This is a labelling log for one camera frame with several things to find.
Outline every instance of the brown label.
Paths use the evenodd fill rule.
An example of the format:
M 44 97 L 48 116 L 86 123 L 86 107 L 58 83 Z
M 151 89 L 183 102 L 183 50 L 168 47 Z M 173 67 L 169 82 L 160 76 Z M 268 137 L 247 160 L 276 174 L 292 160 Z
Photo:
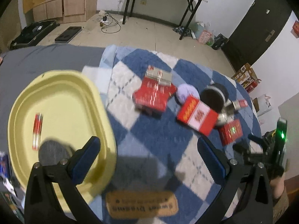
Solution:
M 106 195 L 106 206 L 114 219 L 167 217 L 178 212 L 178 201 L 170 191 L 113 191 Z

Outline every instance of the door handle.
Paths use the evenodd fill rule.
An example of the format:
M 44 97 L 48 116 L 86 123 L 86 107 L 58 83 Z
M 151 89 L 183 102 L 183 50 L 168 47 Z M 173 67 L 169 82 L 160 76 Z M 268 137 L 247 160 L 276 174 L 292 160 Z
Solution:
M 275 31 L 272 30 L 271 33 L 270 33 L 270 34 L 267 36 L 267 38 L 265 39 L 265 41 L 268 42 L 268 41 L 271 39 L 271 37 L 273 36 L 274 33 L 275 33 Z

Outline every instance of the yellow plastic basin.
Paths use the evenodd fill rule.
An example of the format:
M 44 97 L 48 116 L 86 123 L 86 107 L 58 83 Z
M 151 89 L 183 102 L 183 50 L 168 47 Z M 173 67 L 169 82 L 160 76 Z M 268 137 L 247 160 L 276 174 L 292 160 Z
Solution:
M 101 150 L 77 189 L 88 203 L 109 183 L 116 163 L 116 144 L 95 85 L 77 71 L 48 71 L 34 79 L 16 99 L 8 120 L 8 146 L 14 173 L 26 189 L 38 151 L 32 150 L 36 113 L 43 114 L 41 142 L 56 139 L 80 149 L 91 136 Z M 53 184 L 64 211 L 69 208 L 58 184 Z

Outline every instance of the tile floor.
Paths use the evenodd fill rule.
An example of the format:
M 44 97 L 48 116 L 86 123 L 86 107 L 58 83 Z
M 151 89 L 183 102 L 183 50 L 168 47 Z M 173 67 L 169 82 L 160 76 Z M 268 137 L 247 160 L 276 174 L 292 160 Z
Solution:
M 116 20 L 122 16 L 112 15 Z M 228 77 L 234 70 L 226 59 L 222 50 L 213 50 L 207 45 L 199 44 L 191 37 L 179 40 L 179 34 L 171 27 L 138 18 L 129 18 L 125 25 L 121 23 L 121 30 L 115 34 L 105 34 L 99 25 L 100 17 L 95 14 L 86 22 L 61 24 L 50 32 L 38 45 L 50 45 L 54 39 L 69 26 L 82 26 L 82 31 L 69 44 L 77 46 L 106 47 L 110 44 L 131 46 L 147 50 L 156 50 L 177 58 L 186 59 L 194 63 L 207 66 Z M 107 32 L 114 32 L 118 26 L 107 28 Z

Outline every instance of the screw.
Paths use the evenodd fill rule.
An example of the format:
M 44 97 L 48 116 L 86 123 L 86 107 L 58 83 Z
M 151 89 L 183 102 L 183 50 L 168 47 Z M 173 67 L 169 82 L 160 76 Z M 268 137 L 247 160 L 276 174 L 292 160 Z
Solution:
M 232 165 L 237 165 L 237 164 L 238 164 L 238 161 L 235 160 L 235 159 L 231 159 L 231 160 L 229 160 L 229 162 L 230 162 Z
M 60 160 L 60 164 L 65 165 L 68 163 L 68 160 L 66 158 L 63 158 Z
M 258 163 L 259 168 L 264 168 L 264 164 L 262 162 Z
M 39 163 L 39 162 L 36 162 L 35 164 L 33 164 L 33 167 L 34 167 L 34 168 L 39 168 L 39 167 L 40 167 L 40 163 Z

